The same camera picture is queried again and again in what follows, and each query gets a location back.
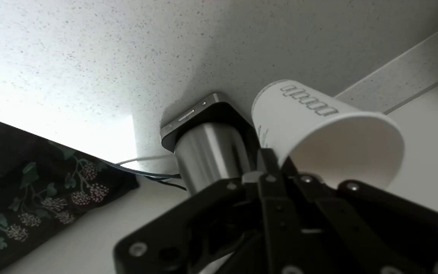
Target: white cup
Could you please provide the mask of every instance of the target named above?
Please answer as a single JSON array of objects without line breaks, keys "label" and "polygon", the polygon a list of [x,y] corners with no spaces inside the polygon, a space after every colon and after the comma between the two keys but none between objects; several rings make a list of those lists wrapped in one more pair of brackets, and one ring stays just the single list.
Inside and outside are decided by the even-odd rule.
[{"label": "white cup", "polygon": [[269,83],[251,111],[261,147],[274,149],[280,166],[290,156],[298,172],[318,175],[331,187],[359,179],[383,188],[401,166],[404,141],[389,117],[359,111],[299,82]]}]

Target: wall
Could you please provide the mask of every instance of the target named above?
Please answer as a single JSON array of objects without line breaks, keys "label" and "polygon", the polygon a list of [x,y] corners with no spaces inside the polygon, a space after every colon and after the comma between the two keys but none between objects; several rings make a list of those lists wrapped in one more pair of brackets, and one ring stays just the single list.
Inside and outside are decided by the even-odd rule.
[{"label": "wall", "polygon": [[406,161],[389,190],[438,210],[438,85],[389,115],[406,138]]}]

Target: screw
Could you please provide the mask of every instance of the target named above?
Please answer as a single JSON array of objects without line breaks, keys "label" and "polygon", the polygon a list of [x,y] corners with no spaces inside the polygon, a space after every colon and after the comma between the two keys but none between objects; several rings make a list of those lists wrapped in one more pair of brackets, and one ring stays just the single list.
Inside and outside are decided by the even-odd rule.
[{"label": "screw", "polygon": [[403,274],[398,268],[386,265],[381,268],[380,274]]},{"label": "screw", "polygon": [[129,254],[132,257],[141,257],[147,251],[147,245],[144,242],[135,242],[129,246]]},{"label": "screw", "polygon": [[281,274],[304,274],[304,272],[295,265],[287,265],[281,269]]},{"label": "screw", "polygon": [[359,184],[357,182],[348,182],[347,187],[353,191],[357,191],[359,190]]},{"label": "screw", "polygon": [[235,185],[234,182],[228,182],[226,187],[228,187],[228,190],[231,190],[231,191],[237,188],[237,185]]},{"label": "screw", "polygon": [[275,182],[277,178],[275,178],[274,175],[267,175],[267,176],[266,176],[266,181],[267,181],[267,182]]},{"label": "screw", "polygon": [[301,179],[302,182],[307,182],[307,184],[312,182],[312,176],[307,176],[307,175],[299,176],[299,179]]}]

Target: paper cup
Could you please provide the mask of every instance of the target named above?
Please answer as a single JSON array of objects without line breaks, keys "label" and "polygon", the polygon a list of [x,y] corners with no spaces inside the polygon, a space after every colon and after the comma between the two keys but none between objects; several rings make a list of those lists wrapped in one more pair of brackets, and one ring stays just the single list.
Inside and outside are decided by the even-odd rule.
[{"label": "paper cup", "polygon": [[274,149],[280,166],[290,156],[298,172],[331,187],[360,179],[383,188],[401,166],[404,141],[389,117],[295,80],[264,86],[252,103],[252,121],[261,147]]}]

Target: printed text on cup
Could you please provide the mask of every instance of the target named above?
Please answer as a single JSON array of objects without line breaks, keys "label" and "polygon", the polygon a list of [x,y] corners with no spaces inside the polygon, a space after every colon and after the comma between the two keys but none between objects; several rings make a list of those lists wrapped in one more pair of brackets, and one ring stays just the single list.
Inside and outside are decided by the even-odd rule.
[{"label": "printed text on cup", "polygon": [[318,115],[327,117],[337,114],[339,109],[327,105],[325,102],[319,100],[318,97],[313,97],[310,93],[307,93],[305,88],[296,86],[296,85],[286,85],[280,88],[284,97],[290,97],[299,105],[304,105],[310,111],[313,111]]}]

